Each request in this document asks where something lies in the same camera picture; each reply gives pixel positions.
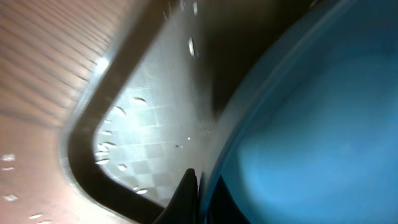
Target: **brushed metal surface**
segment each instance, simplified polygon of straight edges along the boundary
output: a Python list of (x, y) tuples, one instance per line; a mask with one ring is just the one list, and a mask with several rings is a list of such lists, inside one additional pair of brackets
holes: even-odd
[(0, 1), (1, 223), (131, 223), (71, 186), (59, 129), (136, 4)]

